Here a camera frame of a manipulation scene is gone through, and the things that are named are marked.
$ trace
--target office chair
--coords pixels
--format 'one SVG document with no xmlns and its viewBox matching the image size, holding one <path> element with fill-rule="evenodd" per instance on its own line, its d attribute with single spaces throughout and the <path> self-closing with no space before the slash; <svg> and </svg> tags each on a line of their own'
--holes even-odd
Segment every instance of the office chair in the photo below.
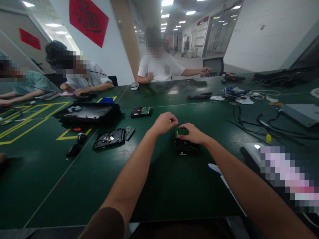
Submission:
<svg viewBox="0 0 319 239">
<path fill-rule="evenodd" d="M 203 67 L 212 68 L 212 72 L 207 77 L 221 76 L 224 73 L 224 60 L 222 57 L 214 57 L 209 59 L 203 59 Z"/>
<path fill-rule="evenodd" d="M 114 86 L 119 86 L 117 84 L 117 77 L 116 76 L 107 76 L 112 82 Z"/>
</svg>

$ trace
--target gray device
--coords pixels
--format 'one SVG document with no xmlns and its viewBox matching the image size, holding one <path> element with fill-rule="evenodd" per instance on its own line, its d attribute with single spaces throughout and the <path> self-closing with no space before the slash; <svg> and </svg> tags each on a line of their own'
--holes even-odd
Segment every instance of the gray device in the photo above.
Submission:
<svg viewBox="0 0 319 239">
<path fill-rule="evenodd" d="M 131 90 L 137 90 L 139 88 L 140 84 L 138 82 L 134 82 L 132 85 L 131 85 Z"/>
<path fill-rule="evenodd" d="M 319 106 L 315 104 L 284 105 L 281 110 L 307 128 L 319 123 Z"/>
</svg>

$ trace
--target person's hand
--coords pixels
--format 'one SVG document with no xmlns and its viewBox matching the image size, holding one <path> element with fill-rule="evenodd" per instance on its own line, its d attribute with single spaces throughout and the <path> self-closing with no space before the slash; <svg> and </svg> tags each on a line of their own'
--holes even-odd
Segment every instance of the person's hand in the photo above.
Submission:
<svg viewBox="0 0 319 239">
<path fill-rule="evenodd" d="M 81 95 L 81 94 L 85 94 L 85 93 L 88 93 L 89 91 L 86 89 L 86 88 L 84 88 L 84 89 L 78 89 L 77 90 L 77 92 L 75 93 L 75 95 L 77 96 L 77 97 L 83 97 L 83 95 Z"/>
<path fill-rule="evenodd" d="M 66 91 L 68 93 L 72 93 L 74 91 L 74 89 L 67 83 L 63 83 L 60 85 L 60 89 L 63 91 Z"/>
<path fill-rule="evenodd" d="M 13 103 L 12 100 L 0 100 L 0 105 L 12 105 Z"/>
<path fill-rule="evenodd" d="M 149 83 L 151 83 L 153 79 L 154 79 L 154 74 L 153 74 L 153 72 L 149 72 L 149 73 L 147 74 L 147 80 L 149 81 Z"/>
<path fill-rule="evenodd" d="M 178 125 L 178 120 L 171 112 L 161 114 L 154 125 L 150 128 L 150 131 L 155 133 L 157 136 L 165 134 L 174 126 Z"/>
<path fill-rule="evenodd" d="M 179 128 L 185 128 L 188 130 L 188 135 L 178 135 L 177 138 L 182 140 L 188 140 L 192 143 L 198 143 L 198 144 L 204 144 L 208 139 L 209 136 L 204 134 L 202 131 L 200 131 L 198 128 L 195 127 L 195 125 L 191 123 L 182 124 Z"/>
<path fill-rule="evenodd" d="M 199 70 L 199 74 L 201 74 L 202 76 L 207 76 L 208 74 L 210 74 L 212 72 L 212 68 L 210 67 L 203 67 Z"/>
</svg>

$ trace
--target green shirt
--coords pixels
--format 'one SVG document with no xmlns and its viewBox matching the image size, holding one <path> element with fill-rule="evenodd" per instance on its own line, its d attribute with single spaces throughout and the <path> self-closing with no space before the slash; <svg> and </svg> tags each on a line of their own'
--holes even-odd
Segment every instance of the green shirt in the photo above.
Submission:
<svg viewBox="0 0 319 239">
<path fill-rule="evenodd" d="M 61 92 L 61 90 L 55 84 L 53 84 L 41 73 L 29 70 L 26 72 L 25 79 L 26 82 L 24 84 L 13 87 L 13 91 L 17 95 L 26 95 L 35 90 L 55 90 L 56 92 Z"/>
</svg>

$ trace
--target forearm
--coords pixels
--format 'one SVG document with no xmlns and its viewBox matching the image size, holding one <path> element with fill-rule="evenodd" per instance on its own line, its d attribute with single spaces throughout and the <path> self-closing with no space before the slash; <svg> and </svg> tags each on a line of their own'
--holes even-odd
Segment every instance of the forearm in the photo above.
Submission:
<svg viewBox="0 0 319 239">
<path fill-rule="evenodd" d="M 101 206 L 113 207 L 122 212 L 125 228 L 144 187 L 157 137 L 151 130 L 145 134 Z"/>
<path fill-rule="evenodd" d="M 181 74 L 181 76 L 194 76 L 194 75 L 199 75 L 199 71 L 200 71 L 200 69 L 194 69 L 194 70 L 185 69 L 185 70 L 183 71 L 183 73 Z"/>
<path fill-rule="evenodd" d="M 149 83 L 149 80 L 147 78 L 141 77 L 141 76 L 137 76 L 136 78 L 136 82 L 145 85 Z"/>
<path fill-rule="evenodd" d="M 300 233 L 306 235 L 305 238 L 314 237 L 278 194 L 244 163 L 210 137 L 204 145 L 218 164 L 237 201 L 266 238 L 273 235 L 295 238 Z"/>
<path fill-rule="evenodd" d="M 28 93 L 28 94 L 26 94 L 26 95 L 24 95 L 24 96 L 14 98 L 14 99 L 12 99 L 11 101 L 12 101 L 13 104 L 15 104 L 15 103 L 18 103 L 18 102 L 31 100 L 31 99 L 33 99 L 35 96 L 42 95 L 43 93 L 45 93 L 45 91 L 43 91 L 43 90 L 36 90 L 36 91 L 30 92 L 30 93 Z"/>
<path fill-rule="evenodd" d="M 86 88 L 87 92 L 92 92 L 92 91 L 106 91 L 109 89 L 112 89 L 113 86 L 110 82 L 102 83 L 97 86 L 91 86 L 89 88 Z"/>
<path fill-rule="evenodd" d="M 0 95 L 0 99 L 8 99 L 8 98 L 11 98 L 11 97 L 16 97 L 16 96 L 19 96 L 19 95 L 17 95 L 16 93 L 14 93 L 12 91 L 12 92 L 8 92 L 8 93 L 5 93 L 3 95 Z"/>
</svg>

